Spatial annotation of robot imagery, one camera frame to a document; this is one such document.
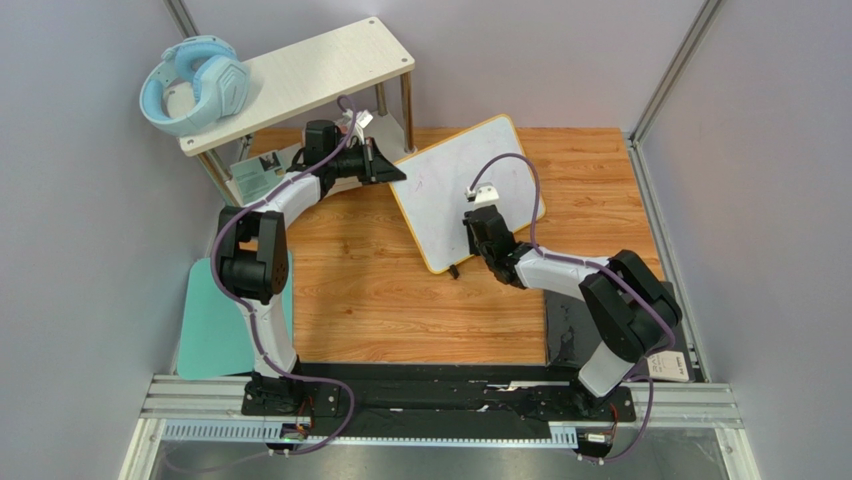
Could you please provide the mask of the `yellow framed whiteboard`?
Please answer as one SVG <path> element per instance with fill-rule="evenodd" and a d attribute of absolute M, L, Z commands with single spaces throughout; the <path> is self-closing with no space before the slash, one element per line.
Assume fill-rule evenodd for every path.
<path fill-rule="evenodd" d="M 513 232 L 529 226 L 535 192 L 531 168 L 506 158 L 482 170 L 506 153 L 524 150 L 514 122 L 502 114 L 396 163 L 407 179 L 393 182 L 391 191 L 430 273 L 444 273 L 471 257 L 462 223 L 473 208 L 466 199 L 471 184 L 496 188 L 498 211 Z"/>

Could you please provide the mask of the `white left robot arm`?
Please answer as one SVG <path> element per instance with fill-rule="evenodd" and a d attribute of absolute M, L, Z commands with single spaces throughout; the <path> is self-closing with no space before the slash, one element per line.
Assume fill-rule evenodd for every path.
<path fill-rule="evenodd" d="M 323 200 L 340 180 L 361 186 L 405 179 L 380 152 L 364 121 L 343 127 L 309 122 L 303 146 L 280 183 L 245 207 L 226 207 L 211 252 L 217 287 L 242 311 L 255 366 L 246 392 L 253 400 L 279 403 L 286 411 L 303 400 L 307 378 L 297 374 L 298 355 L 288 334 L 281 294 L 289 276 L 287 228 Z"/>

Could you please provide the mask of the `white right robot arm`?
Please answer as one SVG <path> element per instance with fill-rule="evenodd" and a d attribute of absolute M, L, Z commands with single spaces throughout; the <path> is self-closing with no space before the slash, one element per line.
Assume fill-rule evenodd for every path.
<path fill-rule="evenodd" d="M 675 345 L 682 310 L 635 252 L 573 257 L 518 241 L 494 205 L 466 212 L 462 223 L 471 252 L 501 283 L 586 304 L 601 338 L 578 374 L 587 395 L 608 396 L 641 360 Z"/>

